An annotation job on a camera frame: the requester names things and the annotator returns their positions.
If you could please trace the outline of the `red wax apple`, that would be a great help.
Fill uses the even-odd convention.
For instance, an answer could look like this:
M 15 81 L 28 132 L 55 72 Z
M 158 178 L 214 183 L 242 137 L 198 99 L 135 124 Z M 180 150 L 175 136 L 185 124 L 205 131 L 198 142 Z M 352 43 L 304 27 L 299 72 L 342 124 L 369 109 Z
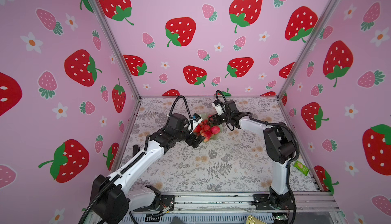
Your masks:
M 208 142 L 210 138 L 212 137 L 212 133 L 210 131 L 204 131 L 201 133 L 201 136 L 204 137 L 203 142 Z

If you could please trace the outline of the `red fake berry bunch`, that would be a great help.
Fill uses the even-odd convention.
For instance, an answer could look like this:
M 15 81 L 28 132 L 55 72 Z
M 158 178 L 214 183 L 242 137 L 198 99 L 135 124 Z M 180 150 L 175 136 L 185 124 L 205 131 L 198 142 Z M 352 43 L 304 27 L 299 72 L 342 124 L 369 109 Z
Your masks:
M 211 122 L 209 120 L 203 120 L 194 130 L 193 133 L 196 136 L 201 136 L 201 133 L 204 131 L 210 131 L 210 129 L 213 127 Z

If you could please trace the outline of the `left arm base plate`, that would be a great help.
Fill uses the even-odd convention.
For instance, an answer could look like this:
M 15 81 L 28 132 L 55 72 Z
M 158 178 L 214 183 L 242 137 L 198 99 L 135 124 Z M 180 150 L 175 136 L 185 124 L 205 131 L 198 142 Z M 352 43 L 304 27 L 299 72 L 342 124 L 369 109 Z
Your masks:
M 135 212 L 160 212 L 166 208 L 169 208 L 168 211 L 174 210 L 175 195 L 163 194 L 160 197 L 156 197 L 150 206 L 141 207 Z

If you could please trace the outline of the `pink fake fruit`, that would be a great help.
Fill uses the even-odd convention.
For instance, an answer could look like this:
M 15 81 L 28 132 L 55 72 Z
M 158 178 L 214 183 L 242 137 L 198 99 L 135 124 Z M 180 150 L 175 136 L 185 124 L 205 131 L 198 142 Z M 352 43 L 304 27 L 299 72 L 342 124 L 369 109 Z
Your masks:
M 221 129 L 220 129 L 219 126 L 213 126 L 213 127 L 210 129 L 210 131 L 211 131 L 211 133 L 212 133 L 213 135 L 217 135 L 217 134 L 219 134 L 219 133 L 221 132 Z

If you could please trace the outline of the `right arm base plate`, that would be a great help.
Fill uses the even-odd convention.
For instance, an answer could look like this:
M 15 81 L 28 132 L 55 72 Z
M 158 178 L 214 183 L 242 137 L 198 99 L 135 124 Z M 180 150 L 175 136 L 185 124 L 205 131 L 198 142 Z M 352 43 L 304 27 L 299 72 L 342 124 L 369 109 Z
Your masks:
M 295 201 L 290 193 L 278 194 L 255 194 L 252 205 L 257 210 L 294 210 Z

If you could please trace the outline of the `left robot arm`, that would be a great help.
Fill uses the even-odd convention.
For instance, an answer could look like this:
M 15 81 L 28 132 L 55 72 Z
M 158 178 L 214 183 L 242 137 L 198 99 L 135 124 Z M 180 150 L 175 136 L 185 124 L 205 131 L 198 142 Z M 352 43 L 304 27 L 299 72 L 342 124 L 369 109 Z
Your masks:
M 83 224 L 91 211 L 101 218 L 101 223 L 117 224 L 135 209 L 157 209 L 161 192 L 151 186 L 133 191 L 129 198 L 126 194 L 136 180 L 176 143 L 185 142 L 197 148 L 201 139 L 193 131 L 201 122 L 202 118 L 198 114 L 184 116 L 171 109 L 166 124 L 157 132 L 146 136 L 144 147 L 130 161 L 107 177 L 99 175 L 93 181 L 90 203 L 79 223 Z

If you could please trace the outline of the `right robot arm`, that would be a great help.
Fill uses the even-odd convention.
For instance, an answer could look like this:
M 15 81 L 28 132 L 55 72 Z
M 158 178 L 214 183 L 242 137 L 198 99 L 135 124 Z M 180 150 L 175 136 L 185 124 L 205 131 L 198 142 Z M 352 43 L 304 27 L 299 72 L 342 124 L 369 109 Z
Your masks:
M 272 160 L 272 184 L 269 196 L 255 204 L 258 210 L 292 210 L 296 212 L 296 201 L 290 186 L 291 164 L 299 158 L 298 140 L 293 131 L 283 122 L 272 123 L 253 117 L 250 112 L 239 111 L 234 101 L 229 101 L 221 91 L 216 91 L 213 107 L 216 114 L 210 121 L 215 125 L 225 124 L 231 131 L 248 130 L 264 137 L 266 152 Z

